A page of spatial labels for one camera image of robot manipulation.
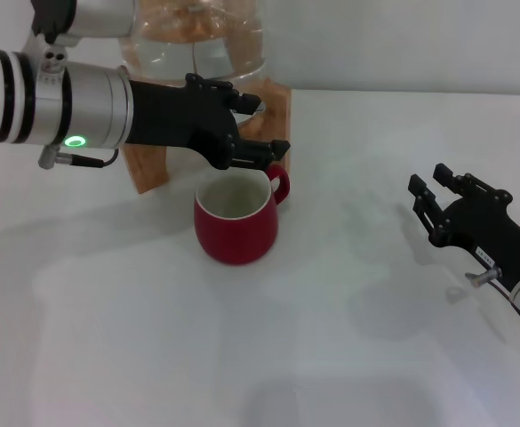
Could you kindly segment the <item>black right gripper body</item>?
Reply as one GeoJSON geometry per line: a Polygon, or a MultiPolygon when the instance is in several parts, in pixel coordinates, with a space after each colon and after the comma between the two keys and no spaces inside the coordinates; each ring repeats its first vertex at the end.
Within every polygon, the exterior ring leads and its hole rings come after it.
{"type": "Polygon", "coordinates": [[[509,292],[519,283],[520,227],[509,218],[506,203],[490,194],[461,197],[430,219],[434,246],[457,246],[485,268],[499,268],[509,292]]]}

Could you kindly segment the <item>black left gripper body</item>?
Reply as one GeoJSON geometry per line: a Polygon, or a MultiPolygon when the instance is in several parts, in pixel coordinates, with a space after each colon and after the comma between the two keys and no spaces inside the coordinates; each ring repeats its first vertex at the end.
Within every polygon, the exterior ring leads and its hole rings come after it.
{"type": "Polygon", "coordinates": [[[190,149],[212,167],[240,167],[239,141],[232,111],[240,93],[229,82],[208,81],[188,74],[182,87],[137,80],[132,89],[132,125],[127,145],[190,149]]]}

